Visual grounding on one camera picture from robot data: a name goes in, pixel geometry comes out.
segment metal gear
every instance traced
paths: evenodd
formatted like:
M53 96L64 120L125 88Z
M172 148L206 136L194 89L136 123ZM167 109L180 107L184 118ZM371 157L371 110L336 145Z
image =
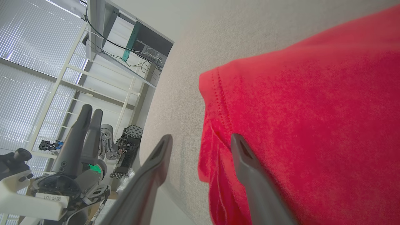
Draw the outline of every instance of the metal gear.
M101 136L101 138L103 138L103 139L108 139L108 138L112 137L112 133L111 133L111 131L108 130L108 129L102 129L102 130L101 130L101 133L100 133L100 136Z
M136 126L136 125L130 125L126 128L126 132L128 133L129 136L133 138L141 138L143 135L143 129Z

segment teal bracket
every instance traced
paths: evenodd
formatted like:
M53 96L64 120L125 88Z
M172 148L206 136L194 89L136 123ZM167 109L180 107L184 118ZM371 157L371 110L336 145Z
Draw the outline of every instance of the teal bracket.
M128 49L133 49L133 44L135 43L136 38L138 37L139 30L140 30L141 26L142 26L141 23L136 22L135 26L133 27L133 31L132 31L132 33L130 35L129 40L128 40L128 44L126 45L127 49L125 49L124 55L122 56L122 60L125 61L125 62L128 60L129 54L130 54L130 51Z

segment black cable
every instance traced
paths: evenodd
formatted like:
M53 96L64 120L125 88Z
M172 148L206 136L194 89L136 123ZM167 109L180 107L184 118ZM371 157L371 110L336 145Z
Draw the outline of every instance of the black cable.
M105 196L104 196L104 200L103 200L103 205L105 205L106 204L106 201L108 200L108 197L110 196L110 190L107 190L107 192L105 193Z
M93 41L90 41L92 44L94 44L96 47L98 47L99 49L101 49L99 46L97 46L95 43L93 43ZM147 66L147 64L146 63L144 63L144 62L142 62L142 63L139 63L139 64L137 64L137 65L130 65L127 61L125 61L125 60L123 60L121 57L119 57L119 56L116 56L116 55L112 55L112 54L110 54L110 53L108 53L108 52L106 52L104 49L101 49L102 51L100 52L100 51L98 51L98 50L96 50L96 48L93 48L92 46L90 46L89 45L89 47L91 47L92 49L94 49L96 52L99 52L99 53L104 53L104 54L106 54L106 55L109 55L109 56L113 56L113 57L116 57L116 58L119 58L119 59L121 59L122 61L124 61L129 67L139 67L139 65L140 65L140 67L141 67L141 70L142 70L142 72L143 73L146 73L146 72L144 72L143 71L143 69L144 70L146 70L146 68L143 68L143 65L145 65L146 67L147 67L147 70L146 71L148 71L148 72L150 72L151 74L152 74L152 77L155 79L155 80L158 80L158 79L160 79L160 77L159 76L157 76L156 75L156 77L158 77L158 79L157 78L155 78L154 77L154 73L152 72L152 71L150 71L150 69L149 69L149 67Z
M99 49L101 49L99 46L97 46L95 43L93 43L93 41L90 41L92 44L94 44L96 47L98 47ZM89 47L91 47L92 49L94 49L96 52L98 52L98 53L104 53L104 54L106 54L106 55L109 55L109 56L113 56L113 57L116 57L116 58L119 58L119 59L121 59L122 61L124 61L121 57L119 57L119 56L116 56L116 55L113 55L113 54L111 54L111 53L108 53L108 52L106 52L105 50L103 50L103 49L101 49L102 51L98 51L98 50L96 50L96 48L93 48L92 46L90 46L89 45ZM124 61L129 67L139 67L139 65L142 65L142 64L144 64L144 62L142 62L142 63L139 63L139 64L136 64L136 65L130 65L128 62L126 62L126 61Z
M140 57L140 58L146 60L146 61L149 62L150 64L155 65L155 67L157 67L157 69L158 69L160 72L162 72L162 70L160 69L160 67L159 67L156 63L151 62L151 61L149 61L149 60L143 58L141 55L137 54L137 53L134 52L132 49L128 49L128 48L122 47L122 46L120 46L120 45L118 45L118 44L116 44L116 43L114 43L114 42L112 42L112 41L106 39L106 38L105 38L100 32L98 32L98 31L92 26L92 24L90 23L89 18L88 18L88 8L87 8L87 7L86 7L86 12L85 12L85 19L86 19L86 21L88 22L88 24L90 25L90 27L91 27L94 31L96 31L96 33L98 33L102 38L104 38L104 40L106 40L106 41L110 42L111 44L113 44L113 45L115 45L115 46L118 46L118 47L120 47L120 48L122 48L122 49L125 49L125 50L128 50L128 51L133 52L133 53L136 54L138 57Z

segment white label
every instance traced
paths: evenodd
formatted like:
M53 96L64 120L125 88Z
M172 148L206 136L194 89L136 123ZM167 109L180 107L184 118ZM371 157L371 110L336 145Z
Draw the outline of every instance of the white label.
M70 201L69 196L63 196L63 195L51 195L51 194L44 194L44 193L36 193L35 197L45 199L45 200L50 200L50 201L58 201L61 203L61 205L64 208L68 207L68 202Z

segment gray fabric surface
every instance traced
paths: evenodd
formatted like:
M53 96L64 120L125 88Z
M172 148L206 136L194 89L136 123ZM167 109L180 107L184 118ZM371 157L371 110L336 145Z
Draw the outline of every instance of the gray fabric surface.
M187 27L166 62L140 147L143 163L164 134L174 143L164 188L196 224L211 224L208 184L198 179L204 119L202 72L237 58L285 48L335 25L378 12L399 0L218 0Z

